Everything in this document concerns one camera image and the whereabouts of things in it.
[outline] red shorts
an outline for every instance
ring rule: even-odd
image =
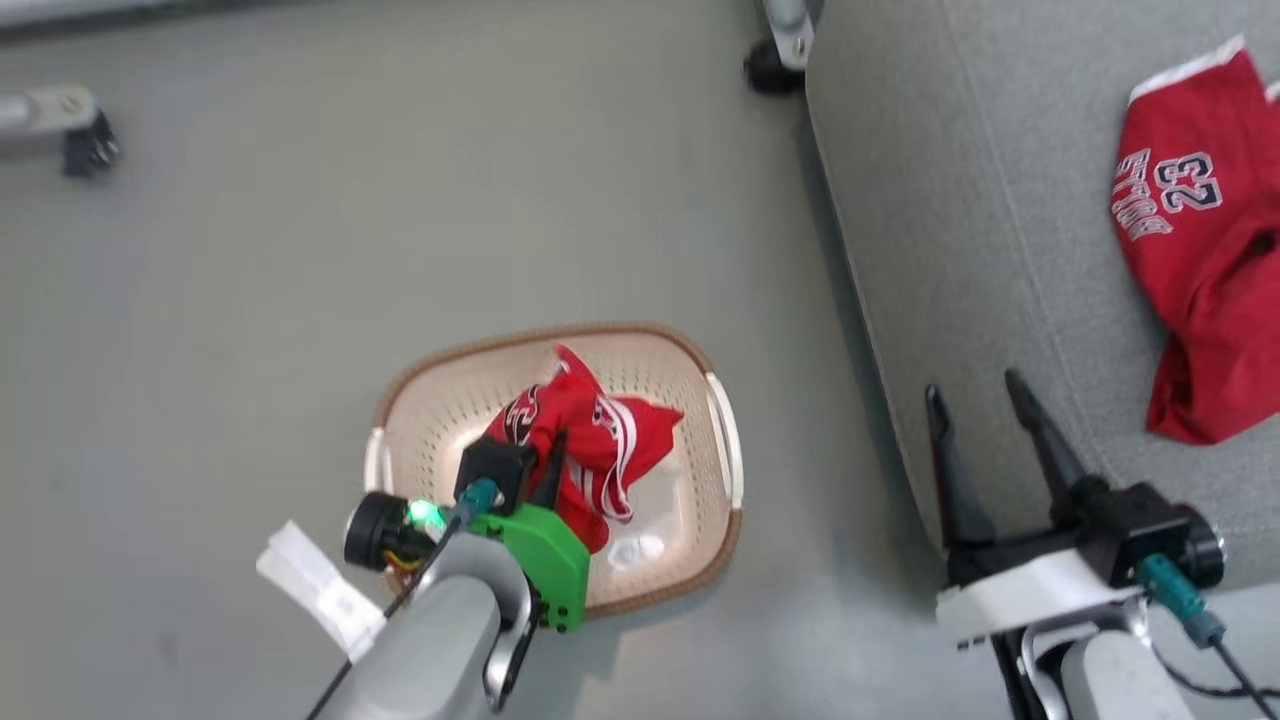
[[[1111,200],[1171,333],[1147,427],[1212,445],[1280,413],[1280,106],[1243,38],[1134,90]]]

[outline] jersey number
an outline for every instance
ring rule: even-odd
[[[1160,193],[1160,201],[1165,205],[1165,210],[1181,213],[1183,208],[1208,210],[1221,205],[1222,192],[1212,176],[1213,160],[1207,152],[1196,152],[1156,165],[1156,184],[1164,191]]]

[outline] gray floor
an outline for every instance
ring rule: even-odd
[[[340,656],[256,577],[268,534],[337,551],[411,360],[598,319],[713,359],[744,533],[712,589],[535,641],[509,717],[1007,716],[933,628],[803,104],[739,76],[758,35],[748,0],[364,0],[0,47],[128,152],[0,161],[4,716],[300,717]]]

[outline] basket handle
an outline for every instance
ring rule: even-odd
[[[374,428],[365,443],[365,492],[392,493],[392,452],[387,430]]]
[[[737,420],[728,393],[716,373],[707,373],[710,388],[709,405],[716,415],[716,448],[721,456],[721,471],[724,474],[724,492],[733,510],[742,507],[742,442],[737,437]]]

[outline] white tag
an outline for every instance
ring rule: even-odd
[[[292,520],[271,536],[257,571],[310,612],[352,662],[369,652],[387,625],[383,611],[347,583]]]

